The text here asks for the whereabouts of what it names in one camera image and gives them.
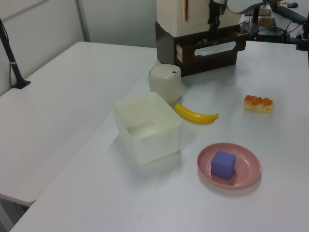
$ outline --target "lid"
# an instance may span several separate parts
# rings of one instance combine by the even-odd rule
[[[153,77],[158,78],[169,78],[174,77],[180,72],[180,68],[176,65],[172,64],[160,64],[155,67],[153,67],[149,74]]]

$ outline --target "pink plate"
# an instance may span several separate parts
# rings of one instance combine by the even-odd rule
[[[235,171],[230,180],[211,175],[211,160],[218,150],[236,155]],[[218,143],[204,148],[198,155],[197,166],[201,173],[214,185],[238,189],[252,184],[260,174],[260,163],[248,149],[237,144]]]

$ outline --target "bread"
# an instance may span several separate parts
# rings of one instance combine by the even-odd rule
[[[247,95],[243,108],[261,113],[269,113],[272,110],[273,101],[268,98]]]

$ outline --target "white cup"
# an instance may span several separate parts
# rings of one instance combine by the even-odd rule
[[[148,74],[149,89],[156,92],[169,105],[180,97],[181,70],[176,65],[160,64],[154,66]]]

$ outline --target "drawer handle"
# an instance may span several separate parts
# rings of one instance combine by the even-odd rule
[[[203,47],[200,49],[195,50],[194,55],[196,56],[208,56],[211,54],[216,54],[219,52],[226,52],[233,50],[234,47],[236,46],[236,42],[228,42],[228,43],[222,43],[214,46],[209,46],[209,47]]]

